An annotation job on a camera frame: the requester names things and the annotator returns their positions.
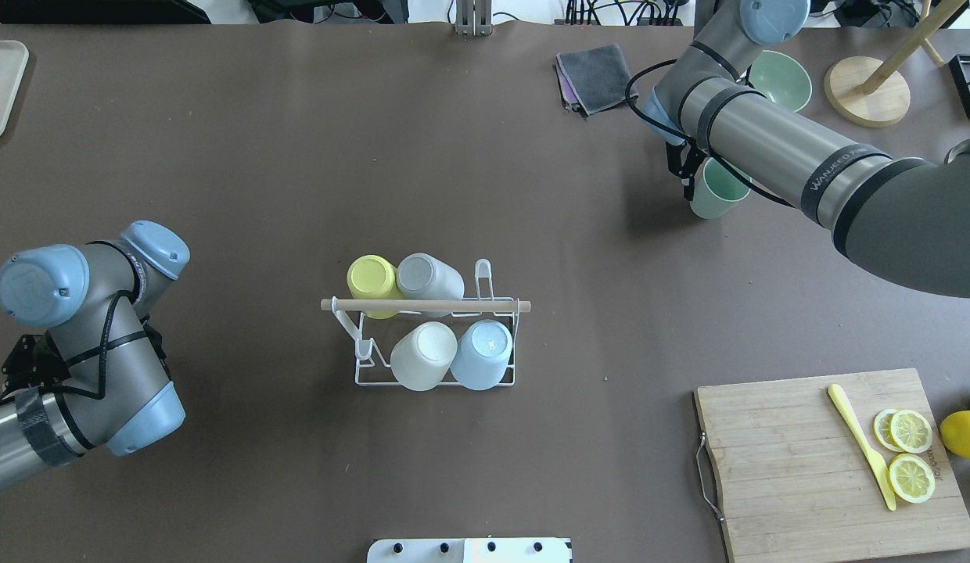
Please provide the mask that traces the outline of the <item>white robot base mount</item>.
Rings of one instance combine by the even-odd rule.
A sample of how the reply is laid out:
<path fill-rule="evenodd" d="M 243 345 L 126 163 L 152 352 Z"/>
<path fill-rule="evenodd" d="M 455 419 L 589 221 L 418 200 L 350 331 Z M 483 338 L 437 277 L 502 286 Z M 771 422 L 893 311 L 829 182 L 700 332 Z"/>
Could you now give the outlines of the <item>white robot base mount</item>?
<path fill-rule="evenodd" d="M 367 562 L 572 562 L 571 540 L 558 537 L 381 539 Z"/>

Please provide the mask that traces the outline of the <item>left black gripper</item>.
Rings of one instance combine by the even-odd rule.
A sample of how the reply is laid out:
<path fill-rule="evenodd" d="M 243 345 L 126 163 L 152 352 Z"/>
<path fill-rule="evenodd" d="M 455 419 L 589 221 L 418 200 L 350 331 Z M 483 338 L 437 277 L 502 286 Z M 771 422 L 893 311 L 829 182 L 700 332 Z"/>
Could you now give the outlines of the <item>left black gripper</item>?
<path fill-rule="evenodd" d="M 18 389 L 27 388 L 39 388 L 42 392 L 50 393 L 76 393 L 95 400 L 105 398 L 105 382 L 100 382 L 98 391 L 95 392 L 64 387 L 59 383 L 71 377 L 71 367 L 91 360 L 93 357 L 106 356 L 111 350 L 139 339 L 148 339 L 162 368 L 166 368 L 167 354 L 163 349 L 163 336 L 149 324 L 148 317 L 142 319 L 141 331 L 132 332 L 117 339 L 109 339 L 109 336 L 103 335 L 100 343 L 94 348 L 78 353 L 67 360 L 60 355 L 48 332 L 44 335 L 22 335 L 2 365 L 2 374 L 6 375 L 6 379 L 5 391 L 0 395 L 0 399 L 5 399 Z"/>

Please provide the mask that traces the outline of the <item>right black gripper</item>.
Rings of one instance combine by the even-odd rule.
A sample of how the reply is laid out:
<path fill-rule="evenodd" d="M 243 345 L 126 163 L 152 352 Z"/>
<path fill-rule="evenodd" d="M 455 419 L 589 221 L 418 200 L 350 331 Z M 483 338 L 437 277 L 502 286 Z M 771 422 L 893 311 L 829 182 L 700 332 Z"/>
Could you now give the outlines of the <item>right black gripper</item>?
<path fill-rule="evenodd" d="M 694 143 L 665 143 L 668 170 L 681 181 L 683 197 L 693 202 L 697 171 L 706 160 L 706 154 Z"/>

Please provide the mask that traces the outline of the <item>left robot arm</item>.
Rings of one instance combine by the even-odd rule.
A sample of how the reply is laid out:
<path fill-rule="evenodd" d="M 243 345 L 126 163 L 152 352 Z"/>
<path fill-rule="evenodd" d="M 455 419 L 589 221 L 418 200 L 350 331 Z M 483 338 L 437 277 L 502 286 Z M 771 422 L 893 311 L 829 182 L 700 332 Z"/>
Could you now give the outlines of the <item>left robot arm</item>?
<path fill-rule="evenodd" d="M 125 456 L 178 430 L 185 409 L 150 310 L 189 262 L 152 221 L 116 240 L 13 254 L 0 309 L 37 328 L 2 365 L 0 491 L 105 446 Z"/>

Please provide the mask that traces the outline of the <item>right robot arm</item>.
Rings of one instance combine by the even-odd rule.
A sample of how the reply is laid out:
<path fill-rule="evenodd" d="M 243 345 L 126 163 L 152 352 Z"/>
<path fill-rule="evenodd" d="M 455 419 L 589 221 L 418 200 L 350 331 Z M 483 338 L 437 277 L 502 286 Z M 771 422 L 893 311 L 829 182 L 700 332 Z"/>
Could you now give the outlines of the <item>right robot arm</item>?
<path fill-rule="evenodd" d="M 638 114 L 670 144 L 745 171 L 799 208 L 858 267 L 893 284 L 970 298 L 970 139 L 949 163 L 892 158 L 778 106 L 738 80 L 795 36 L 807 1 L 724 1 Z"/>

